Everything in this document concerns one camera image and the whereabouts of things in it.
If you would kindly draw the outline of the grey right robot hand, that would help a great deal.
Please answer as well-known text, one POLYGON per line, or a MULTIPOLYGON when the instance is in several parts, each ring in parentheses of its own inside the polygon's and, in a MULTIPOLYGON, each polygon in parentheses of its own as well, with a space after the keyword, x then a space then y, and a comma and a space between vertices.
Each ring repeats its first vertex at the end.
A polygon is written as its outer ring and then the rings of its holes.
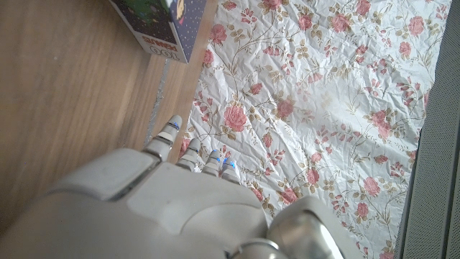
POLYGON ((268 219, 231 158, 169 163, 173 116, 140 151, 117 149, 58 181, 1 236, 3 258, 359 258, 335 215, 303 197, 268 219))

